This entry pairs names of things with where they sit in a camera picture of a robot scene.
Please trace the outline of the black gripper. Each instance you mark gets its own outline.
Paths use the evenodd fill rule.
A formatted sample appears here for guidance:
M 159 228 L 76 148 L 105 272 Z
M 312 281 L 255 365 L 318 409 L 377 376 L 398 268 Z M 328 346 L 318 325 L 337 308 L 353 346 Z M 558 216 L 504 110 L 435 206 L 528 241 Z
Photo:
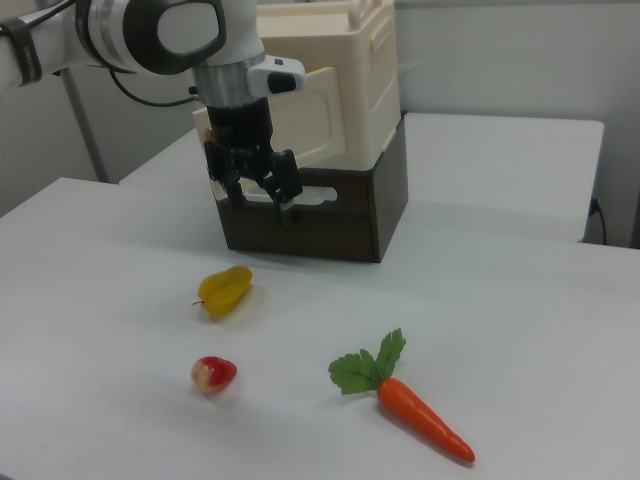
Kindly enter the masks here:
M 211 137 L 204 143 L 209 178 L 227 194 L 233 210 L 244 207 L 240 177 L 257 179 L 274 203 L 281 228 L 293 223 L 294 200 L 303 192 L 294 153 L 273 152 L 266 98 L 239 107 L 208 107 Z

